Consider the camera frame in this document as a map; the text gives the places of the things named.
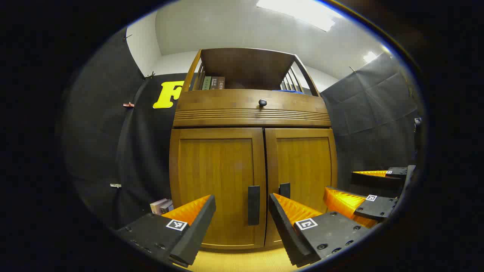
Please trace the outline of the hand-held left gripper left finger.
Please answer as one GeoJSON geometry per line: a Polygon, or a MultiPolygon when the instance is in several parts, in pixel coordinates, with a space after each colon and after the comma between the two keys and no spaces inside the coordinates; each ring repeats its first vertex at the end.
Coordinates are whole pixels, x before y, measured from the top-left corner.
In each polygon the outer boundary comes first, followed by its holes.
{"type": "Polygon", "coordinates": [[[164,264],[193,265],[216,211],[207,195],[163,215],[148,213],[116,234],[126,243],[164,264]]]}

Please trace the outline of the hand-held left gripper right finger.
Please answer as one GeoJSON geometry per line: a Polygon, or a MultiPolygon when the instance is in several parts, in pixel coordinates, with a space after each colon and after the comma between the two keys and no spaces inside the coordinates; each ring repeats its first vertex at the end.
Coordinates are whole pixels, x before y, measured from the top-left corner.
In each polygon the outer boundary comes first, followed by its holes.
{"type": "Polygon", "coordinates": [[[345,252],[370,232],[370,228],[339,212],[321,214],[277,193],[268,197],[268,209],[289,260],[296,267],[345,252]]]}

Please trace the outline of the wooden cabinet door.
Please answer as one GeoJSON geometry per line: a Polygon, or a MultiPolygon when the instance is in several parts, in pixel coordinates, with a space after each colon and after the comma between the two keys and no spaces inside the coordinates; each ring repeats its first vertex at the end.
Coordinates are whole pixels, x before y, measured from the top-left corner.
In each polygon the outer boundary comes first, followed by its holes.
{"type": "Polygon", "coordinates": [[[290,184],[290,199],[326,213],[326,187],[337,185],[337,150],[330,128],[265,129],[267,193],[290,184]]]}
{"type": "Polygon", "coordinates": [[[207,195],[216,211],[204,248],[262,248],[266,234],[266,169],[263,129],[196,128],[171,131],[171,198],[175,207],[207,195]],[[248,187],[259,185],[260,222],[248,225],[248,187]]]}

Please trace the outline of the wooden double-door shoe cabinet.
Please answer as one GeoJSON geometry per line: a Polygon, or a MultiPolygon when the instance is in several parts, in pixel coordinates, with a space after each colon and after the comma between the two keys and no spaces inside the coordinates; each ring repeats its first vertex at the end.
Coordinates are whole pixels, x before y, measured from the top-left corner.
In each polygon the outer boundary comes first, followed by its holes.
{"type": "MultiPolygon", "coordinates": [[[[180,90],[183,92],[202,91],[204,76],[224,76],[224,89],[249,90],[294,90],[305,95],[320,96],[320,93],[298,56],[279,51],[254,48],[215,48],[199,50],[186,75],[180,90]]],[[[174,127],[174,129],[196,128],[261,128],[263,129],[265,150],[265,129],[267,128],[330,128],[331,127],[279,127],[279,126],[209,126],[174,127]]],[[[282,244],[276,226],[268,211],[267,201],[267,160],[266,169],[266,234],[262,248],[273,248],[282,244]]]]}

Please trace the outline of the wooden cabinet drawer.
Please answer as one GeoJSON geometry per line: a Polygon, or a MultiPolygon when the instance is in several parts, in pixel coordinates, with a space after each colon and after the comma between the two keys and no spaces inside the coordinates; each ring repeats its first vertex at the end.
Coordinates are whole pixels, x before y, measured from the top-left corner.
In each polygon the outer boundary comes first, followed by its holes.
{"type": "Polygon", "coordinates": [[[174,127],[331,127],[321,97],[278,91],[224,89],[183,92],[174,127]],[[267,101],[259,107],[259,100],[267,101]]]}

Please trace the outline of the large ceiling light panel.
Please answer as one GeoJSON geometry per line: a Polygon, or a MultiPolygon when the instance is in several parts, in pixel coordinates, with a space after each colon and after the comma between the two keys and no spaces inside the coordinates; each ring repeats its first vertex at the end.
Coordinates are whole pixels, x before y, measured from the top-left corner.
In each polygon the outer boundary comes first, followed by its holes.
{"type": "Polygon", "coordinates": [[[328,32],[341,15],[317,0],[258,0],[256,7],[285,14],[328,32]]]}

